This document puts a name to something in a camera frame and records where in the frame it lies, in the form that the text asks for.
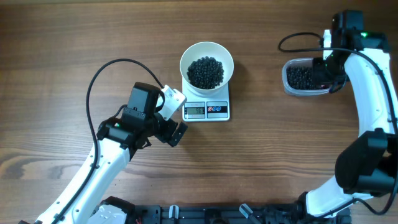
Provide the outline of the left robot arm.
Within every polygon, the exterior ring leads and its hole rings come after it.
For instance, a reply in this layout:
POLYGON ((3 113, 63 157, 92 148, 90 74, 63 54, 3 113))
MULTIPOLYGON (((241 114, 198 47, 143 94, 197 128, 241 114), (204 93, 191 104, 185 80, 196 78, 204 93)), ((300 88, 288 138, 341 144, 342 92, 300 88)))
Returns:
POLYGON ((150 137, 172 147, 179 143, 187 125, 171 116, 186 100, 169 86, 136 83, 128 103, 100 124, 89 156, 36 223, 139 223, 133 204, 103 195, 136 151, 150 146, 150 137))

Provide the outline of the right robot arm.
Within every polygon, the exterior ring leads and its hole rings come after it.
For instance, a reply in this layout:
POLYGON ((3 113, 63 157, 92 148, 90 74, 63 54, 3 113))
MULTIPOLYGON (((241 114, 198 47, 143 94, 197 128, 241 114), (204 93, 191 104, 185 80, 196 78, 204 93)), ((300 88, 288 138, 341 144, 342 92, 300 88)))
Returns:
POLYGON ((385 34, 367 31, 363 13, 345 10, 324 32, 322 58, 312 60, 315 85, 329 92, 350 82, 359 136, 337 158, 334 176, 301 198, 302 220, 329 220, 355 203, 383 215, 397 195, 397 96, 385 34))

